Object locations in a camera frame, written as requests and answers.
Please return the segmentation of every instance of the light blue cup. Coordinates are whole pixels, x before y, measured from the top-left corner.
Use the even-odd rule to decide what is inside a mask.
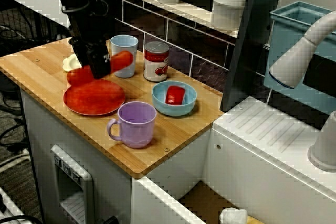
[[[185,89],[182,105],[166,104],[166,95],[169,86],[179,86]],[[197,93],[190,85],[179,81],[163,81],[156,84],[152,89],[154,107],[165,115],[181,116],[192,111],[195,106]]]
[[[138,50],[138,39],[130,35],[117,35],[111,38],[111,52],[116,55],[121,51],[129,51],[133,55],[133,63],[119,71],[114,72],[115,76],[120,78],[129,78],[135,72],[135,58]]]

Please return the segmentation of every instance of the blue bowl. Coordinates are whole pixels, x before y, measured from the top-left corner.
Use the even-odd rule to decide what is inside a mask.
[[[166,104],[166,95],[169,86],[179,86],[185,89],[182,105]],[[195,106],[197,93],[190,85],[179,81],[163,81],[156,84],[152,89],[153,105],[162,114],[170,116],[186,115]]]

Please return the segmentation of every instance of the faucet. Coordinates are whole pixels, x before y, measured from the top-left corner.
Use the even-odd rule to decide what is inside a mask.
[[[324,15],[304,36],[269,68],[270,76],[282,86],[294,89],[305,75],[317,46],[336,30],[336,11]],[[324,124],[308,150],[309,161],[317,168],[336,172],[336,111]]]

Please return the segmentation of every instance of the lavender cup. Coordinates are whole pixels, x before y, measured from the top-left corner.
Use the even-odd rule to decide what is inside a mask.
[[[153,138],[156,110],[145,102],[128,102],[118,110],[119,120],[112,119],[107,124],[107,132],[116,141],[122,141],[130,148],[142,148]],[[120,136],[111,134],[114,124],[120,124]]]

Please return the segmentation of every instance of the can label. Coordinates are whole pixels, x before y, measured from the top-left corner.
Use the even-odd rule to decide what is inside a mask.
[[[145,50],[143,76],[153,82],[160,82],[167,79],[168,52],[154,55]]]

